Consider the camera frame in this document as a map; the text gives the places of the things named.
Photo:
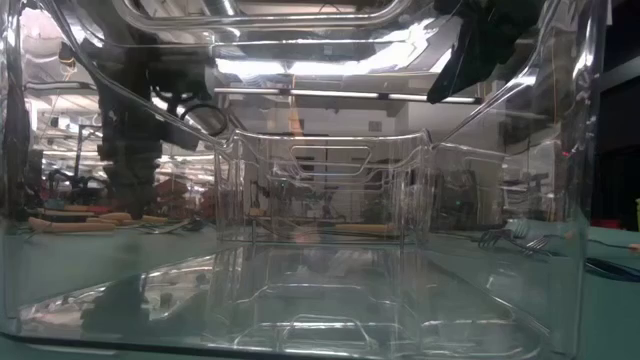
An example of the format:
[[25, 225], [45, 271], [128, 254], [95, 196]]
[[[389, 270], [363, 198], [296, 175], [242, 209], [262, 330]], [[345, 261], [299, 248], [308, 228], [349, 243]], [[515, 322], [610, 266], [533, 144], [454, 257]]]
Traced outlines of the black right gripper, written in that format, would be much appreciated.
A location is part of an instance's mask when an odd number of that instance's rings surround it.
[[427, 93], [427, 101], [441, 103], [485, 81], [497, 65], [512, 57], [516, 41], [529, 29], [529, 17], [483, 14], [465, 19], [449, 60]]

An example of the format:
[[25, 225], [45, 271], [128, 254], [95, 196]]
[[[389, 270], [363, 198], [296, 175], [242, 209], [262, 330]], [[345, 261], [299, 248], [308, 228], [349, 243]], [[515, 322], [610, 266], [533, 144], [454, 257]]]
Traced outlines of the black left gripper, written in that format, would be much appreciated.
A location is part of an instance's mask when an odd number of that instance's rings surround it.
[[102, 143], [98, 146], [100, 159], [106, 162], [113, 190], [115, 208], [128, 212], [130, 181], [126, 173], [133, 173], [133, 217], [142, 217], [153, 200], [153, 172], [162, 155], [161, 141], [165, 125], [155, 116], [128, 107], [102, 107]]

